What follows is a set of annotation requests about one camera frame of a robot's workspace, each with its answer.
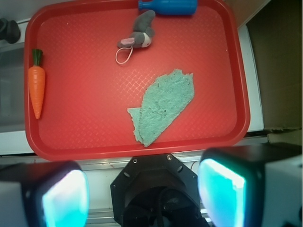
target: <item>plush mouse ear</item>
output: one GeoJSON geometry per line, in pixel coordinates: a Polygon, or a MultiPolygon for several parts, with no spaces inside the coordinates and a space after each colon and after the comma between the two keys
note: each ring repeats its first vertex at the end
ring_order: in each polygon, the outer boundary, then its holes
{"type": "Polygon", "coordinates": [[[132,46],[132,45],[134,45],[134,38],[122,39],[121,44],[123,46],[132,46]]]}

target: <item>cyan light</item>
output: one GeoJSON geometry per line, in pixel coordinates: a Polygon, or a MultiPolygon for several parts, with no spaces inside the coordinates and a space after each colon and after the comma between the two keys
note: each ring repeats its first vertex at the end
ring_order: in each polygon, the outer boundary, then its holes
{"type": "Polygon", "coordinates": [[[89,187],[85,173],[70,171],[42,196],[47,227],[83,227],[89,210],[89,187]]]}
{"type": "Polygon", "coordinates": [[[244,226],[244,177],[208,158],[200,163],[198,188],[202,203],[216,226],[244,226]]]}

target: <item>white string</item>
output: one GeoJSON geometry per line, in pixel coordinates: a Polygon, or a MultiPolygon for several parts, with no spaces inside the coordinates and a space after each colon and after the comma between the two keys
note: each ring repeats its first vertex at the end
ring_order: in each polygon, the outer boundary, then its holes
{"type": "Polygon", "coordinates": [[[131,47],[122,47],[122,48],[120,48],[119,50],[117,50],[117,52],[116,52],[116,62],[117,62],[118,64],[120,64],[120,65],[127,63],[128,60],[130,59],[132,53],[133,53],[133,49],[134,49],[133,46],[131,46],[131,47]],[[118,59],[117,59],[118,53],[119,53],[120,50],[125,50],[125,49],[126,49],[126,50],[131,50],[131,51],[130,51],[130,53],[129,53],[127,59],[126,59],[124,62],[119,62],[118,59]]]}

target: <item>green carrot top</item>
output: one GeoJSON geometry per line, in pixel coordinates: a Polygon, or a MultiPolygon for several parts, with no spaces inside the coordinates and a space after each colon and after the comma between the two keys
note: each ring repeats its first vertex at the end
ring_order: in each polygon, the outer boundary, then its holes
{"type": "Polygon", "coordinates": [[[40,61],[43,51],[41,51],[40,49],[33,49],[32,52],[33,52],[34,65],[40,66],[40,61]]]}

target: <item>stuffed toy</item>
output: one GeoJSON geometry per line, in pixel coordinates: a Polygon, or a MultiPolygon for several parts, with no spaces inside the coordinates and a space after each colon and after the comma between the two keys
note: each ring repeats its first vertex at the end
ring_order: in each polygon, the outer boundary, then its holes
{"type": "Polygon", "coordinates": [[[152,38],[155,36],[155,31],[151,28],[152,20],[155,18],[155,16],[156,14],[153,10],[148,10],[137,17],[133,25],[133,32],[130,34],[129,38],[122,39],[117,44],[117,46],[120,48],[116,52],[116,62],[118,64],[125,64],[128,62],[133,53],[133,48],[144,48],[151,45],[152,38]],[[131,51],[124,62],[119,62],[117,60],[117,56],[120,50],[123,49],[128,49],[131,51]]]}

